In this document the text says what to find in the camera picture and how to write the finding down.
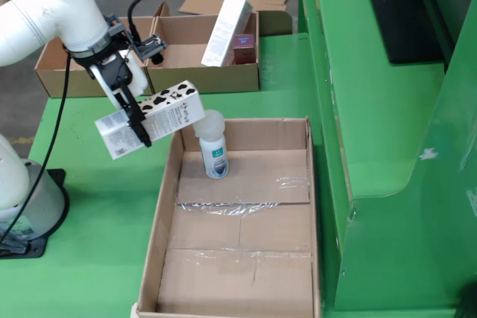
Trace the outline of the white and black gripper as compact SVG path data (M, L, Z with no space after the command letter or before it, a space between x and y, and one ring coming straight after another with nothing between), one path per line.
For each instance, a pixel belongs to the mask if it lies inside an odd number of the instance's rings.
M98 65L89 67L111 101L118 101L129 118L128 125L146 147L152 145L151 138L142 125L145 114L135 98L145 93L148 79L131 51L117 51Z

